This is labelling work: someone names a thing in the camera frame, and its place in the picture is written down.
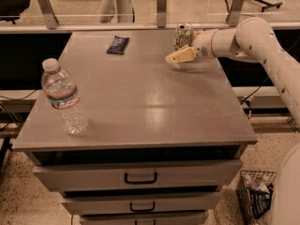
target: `dark blue packet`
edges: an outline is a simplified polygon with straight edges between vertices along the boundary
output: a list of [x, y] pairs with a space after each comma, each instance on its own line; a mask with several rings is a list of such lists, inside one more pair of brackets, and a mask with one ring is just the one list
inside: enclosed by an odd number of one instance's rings
[[129, 42], [129, 37], [114, 36], [112, 45], [106, 51], [106, 53], [123, 55], [124, 49], [126, 48], [128, 42]]

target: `plastic water bottle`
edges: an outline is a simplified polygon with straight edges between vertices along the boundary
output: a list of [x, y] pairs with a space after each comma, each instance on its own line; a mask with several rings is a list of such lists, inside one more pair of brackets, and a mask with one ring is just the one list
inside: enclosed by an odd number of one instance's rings
[[83, 112], [78, 89], [72, 77], [54, 58], [43, 61], [42, 88], [61, 117], [63, 130], [68, 134], [84, 133], [87, 118]]

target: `gray tabletop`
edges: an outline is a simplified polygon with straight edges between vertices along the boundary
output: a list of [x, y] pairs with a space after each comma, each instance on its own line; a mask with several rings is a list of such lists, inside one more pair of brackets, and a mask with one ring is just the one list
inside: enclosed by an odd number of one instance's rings
[[[114, 35], [124, 55], [106, 54]], [[41, 93], [14, 148], [75, 150], [255, 143], [217, 59], [175, 69], [173, 30], [74, 32], [59, 62], [76, 81], [89, 128], [67, 135]]]

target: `wire basket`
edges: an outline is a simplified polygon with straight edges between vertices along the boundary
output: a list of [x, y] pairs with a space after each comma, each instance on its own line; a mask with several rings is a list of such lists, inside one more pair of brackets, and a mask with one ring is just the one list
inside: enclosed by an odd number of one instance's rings
[[239, 201], [242, 217], [244, 220], [245, 225], [255, 225], [255, 218], [252, 213], [252, 204], [251, 199], [249, 197], [248, 189], [245, 187], [243, 177], [248, 174], [252, 181], [255, 181], [256, 179], [263, 178], [263, 176], [268, 177], [268, 181], [266, 182], [266, 185], [270, 185], [271, 183], [274, 184], [274, 180], [276, 177], [275, 172], [262, 172], [262, 171], [241, 171], [240, 172], [240, 179], [237, 184], [236, 193], [237, 198]]

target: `bottle label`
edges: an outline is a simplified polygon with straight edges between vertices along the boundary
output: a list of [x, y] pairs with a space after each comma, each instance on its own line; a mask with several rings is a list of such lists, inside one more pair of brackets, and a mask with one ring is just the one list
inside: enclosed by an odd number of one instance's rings
[[75, 106], [80, 100], [80, 97], [78, 96], [77, 87], [75, 87], [68, 93], [65, 92], [64, 95], [50, 96], [47, 94], [47, 98], [51, 102], [51, 105], [57, 110], [71, 108]]

